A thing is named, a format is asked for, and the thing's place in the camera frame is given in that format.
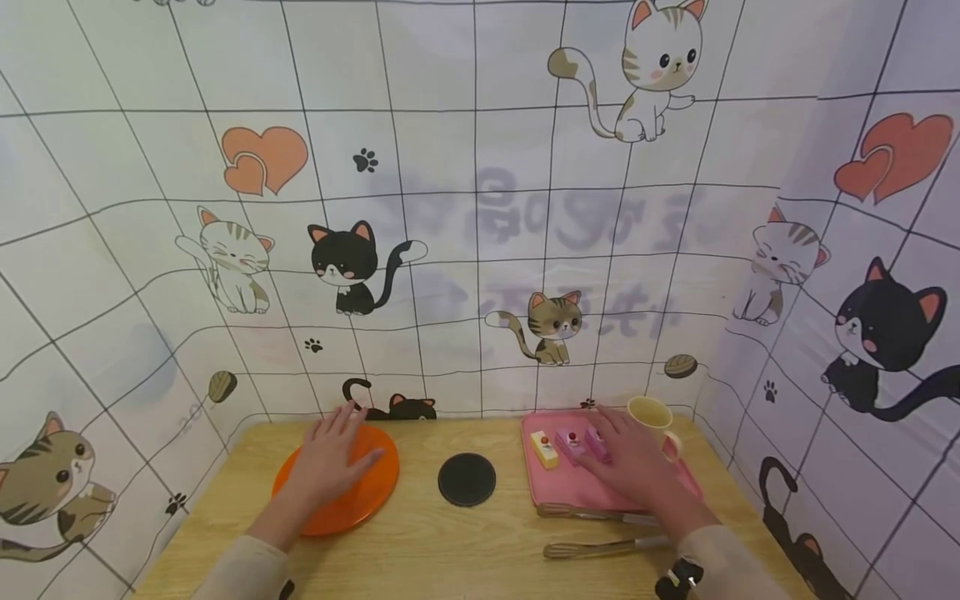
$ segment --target black cartoon cat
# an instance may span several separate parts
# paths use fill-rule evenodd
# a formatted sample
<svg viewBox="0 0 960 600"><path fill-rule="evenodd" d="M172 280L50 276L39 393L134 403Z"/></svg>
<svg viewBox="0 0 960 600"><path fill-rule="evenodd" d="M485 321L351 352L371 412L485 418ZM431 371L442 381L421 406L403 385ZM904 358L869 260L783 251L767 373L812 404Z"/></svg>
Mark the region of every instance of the black cartoon cat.
<svg viewBox="0 0 960 600"><path fill-rule="evenodd" d="M320 281L338 288L337 312L346 315L369 315L390 299L394 275L406 262L426 256L426 245L417 240L399 244L387 258L387 276L380 300L373 301L370 288L364 283L376 272L376 242L373 229L366 221L358 221L350 231L334 231L319 225L306 228L313 240L313 270Z"/></svg>
<svg viewBox="0 0 960 600"><path fill-rule="evenodd" d="M347 401L353 400L350 395L350 388L353 385L362 385L369 389L371 382L366 379L352 378L344 382L344 398ZM433 408L434 400L432 398L418 399L408 398L403 394L394 394L390 397L390 412L385 413L378 408L371 408L367 411L367 420L426 420L436 419L437 411Z"/></svg>
<svg viewBox="0 0 960 600"><path fill-rule="evenodd" d="M946 309L943 288L911 292L874 258L866 280L837 313L834 328L844 351L821 379L853 410L889 422L904 419L934 398L960 397L960 365L954 365L932 374L893 406L874 406L879 372L906 371L917 364Z"/></svg>
<svg viewBox="0 0 960 600"><path fill-rule="evenodd" d="M833 572L824 563L824 553L820 543L810 534L800 534L796 541L790 537L790 526L777 509L770 504L770 495L767 493L767 475L770 469L775 468L783 476L783 481L791 492L797 491L797 480L790 475L786 467L779 460L768 456L760 463L760 491L763 493L763 524L770 530L774 540L783 549L786 558L790 559L793 567L804 578L810 591L820 600L853 600Z"/></svg>

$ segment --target hand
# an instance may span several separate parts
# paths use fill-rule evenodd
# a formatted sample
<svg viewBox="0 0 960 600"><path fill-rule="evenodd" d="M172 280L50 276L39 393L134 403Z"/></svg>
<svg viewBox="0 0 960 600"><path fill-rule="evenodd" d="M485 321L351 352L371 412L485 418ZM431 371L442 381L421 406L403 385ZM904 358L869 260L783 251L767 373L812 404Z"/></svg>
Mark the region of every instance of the hand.
<svg viewBox="0 0 960 600"><path fill-rule="evenodd" d="M654 508L664 494L680 486L673 466L644 425L625 412L599 405L597 409L599 414L587 412L587 419L603 436L612 461L601 463L584 453L577 463L623 497Z"/></svg>
<svg viewBox="0 0 960 600"><path fill-rule="evenodd" d="M348 464L350 449L357 429L367 416L367 409L355 412L355 402L337 407L332 415L313 423L303 435L300 456L290 470L283 492L301 499L312 509L331 502L353 487L383 455L375 448L366 456Z"/></svg>

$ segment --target mug handle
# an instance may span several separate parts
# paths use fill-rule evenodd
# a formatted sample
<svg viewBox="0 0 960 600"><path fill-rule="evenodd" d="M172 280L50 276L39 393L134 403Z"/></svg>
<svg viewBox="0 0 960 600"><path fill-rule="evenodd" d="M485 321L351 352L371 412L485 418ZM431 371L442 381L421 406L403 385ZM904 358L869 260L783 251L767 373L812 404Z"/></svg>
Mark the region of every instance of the mug handle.
<svg viewBox="0 0 960 600"><path fill-rule="evenodd" d="M669 445L667 443L668 440L673 445L672 455L670 452L667 451L667 448L666 448ZM676 463L677 461L680 460L681 455L684 453L684 443L681 442L680 436L678 436L674 432L664 431L662 450L663 450L663 455L666 457L666 460L670 461L671 463Z"/></svg>

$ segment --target orange heart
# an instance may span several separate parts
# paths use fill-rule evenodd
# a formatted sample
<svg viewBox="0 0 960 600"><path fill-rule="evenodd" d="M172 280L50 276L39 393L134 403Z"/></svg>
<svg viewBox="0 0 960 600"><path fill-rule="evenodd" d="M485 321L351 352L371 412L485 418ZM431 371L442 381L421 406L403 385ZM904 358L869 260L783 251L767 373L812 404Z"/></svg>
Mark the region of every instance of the orange heart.
<svg viewBox="0 0 960 600"><path fill-rule="evenodd" d="M890 151L879 148L867 156L866 160L852 160L837 169L833 174L833 183L841 191L863 202L870 196L870 192L881 184L889 168Z"/></svg>
<svg viewBox="0 0 960 600"><path fill-rule="evenodd" d="M253 156L240 156L237 166L224 171L224 180L236 192L263 196L263 165Z"/></svg>
<svg viewBox="0 0 960 600"><path fill-rule="evenodd" d="M893 164L874 190L874 204L930 176L943 160L953 134L953 120L944 114L926 117L916 126L906 112L878 121L863 138L860 152L889 147Z"/></svg>
<svg viewBox="0 0 960 600"><path fill-rule="evenodd" d="M279 193L280 188L306 164L306 143L299 133L286 127L271 127L262 135L244 127L235 127L224 133L222 143L224 154L230 162L234 162L241 154L258 157L266 170L266 181L261 180L261 183L274 194Z"/></svg>

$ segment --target black clip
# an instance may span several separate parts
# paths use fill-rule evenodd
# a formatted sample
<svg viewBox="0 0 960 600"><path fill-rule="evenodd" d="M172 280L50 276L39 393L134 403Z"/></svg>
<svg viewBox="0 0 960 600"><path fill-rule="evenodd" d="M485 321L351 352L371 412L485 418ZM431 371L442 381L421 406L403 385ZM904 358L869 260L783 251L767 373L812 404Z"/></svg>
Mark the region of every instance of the black clip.
<svg viewBox="0 0 960 600"><path fill-rule="evenodd" d="M660 600L685 600L690 590L704 578L701 566L687 559L679 559L666 575L657 580L654 592Z"/></svg>

